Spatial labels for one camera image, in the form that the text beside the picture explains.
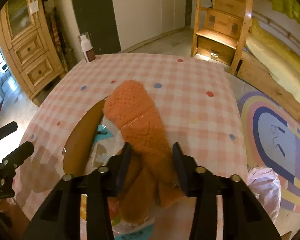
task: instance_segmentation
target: bottle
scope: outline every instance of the bottle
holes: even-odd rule
[[[87,38],[86,34],[81,35],[80,39],[82,52],[84,54],[86,62],[94,61],[96,59],[96,55],[94,54],[90,40]]]

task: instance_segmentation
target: rug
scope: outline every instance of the rug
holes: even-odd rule
[[[300,213],[300,124],[262,92],[238,101],[249,167],[265,165],[279,175],[280,207]]]

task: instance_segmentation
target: baseboard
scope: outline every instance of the baseboard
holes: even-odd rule
[[[178,28],[178,29],[175,29],[175,30],[172,30],[172,31],[168,31],[168,32],[166,32],[166,33],[162,33],[162,34],[160,34],[160,35],[158,35],[158,36],[155,36],[155,37],[152,37],[152,38],[150,38],[150,39],[148,39],[148,40],[139,42],[139,43],[137,43],[137,44],[135,44],[135,45],[133,45],[133,46],[127,48],[127,49],[124,49],[124,50],[122,50],[122,51],[120,51],[120,52],[118,52],[118,53],[129,53],[129,52],[132,52],[132,51],[134,51],[135,49],[138,49],[138,48],[140,48],[140,47],[142,47],[142,46],[144,46],[144,45],[146,45],[146,44],[148,44],[148,43],[151,43],[151,42],[156,41],[156,40],[158,40],[158,39],[161,39],[161,38],[163,38],[163,37],[165,37],[165,36],[168,36],[168,35],[170,35],[170,34],[177,33],[177,32],[181,32],[181,31],[186,30],[186,29],[189,29],[189,28],[190,28],[190,26],[186,26],[186,27]]]

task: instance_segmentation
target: metal bolt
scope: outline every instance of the metal bolt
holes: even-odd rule
[[[234,182],[238,182],[241,180],[240,176],[239,175],[232,175],[231,176],[231,180],[234,181]]]
[[[204,167],[201,167],[201,166],[195,168],[196,173],[202,174],[202,173],[205,173],[206,171],[207,170]]]
[[[101,167],[99,167],[98,171],[100,173],[106,173],[109,171],[109,168],[107,166],[101,166]]]
[[[72,179],[72,175],[71,175],[71,174],[66,174],[66,175],[64,175],[64,176],[62,177],[62,179],[63,179],[64,181],[70,181],[70,180]]]

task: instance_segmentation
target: checkered tablecloth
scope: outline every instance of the checkered tablecloth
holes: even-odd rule
[[[86,112],[124,80],[141,82],[154,100],[171,144],[216,175],[247,177],[240,116],[220,65],[193,58],[153,54],[103,55],[79,62],[53,89],[29,124],[21,143],[34,154],[16,170],[16,201],[31,219],[64,174],[62,150]],[[194,199],[156,217],[153,238],[188,239]]]

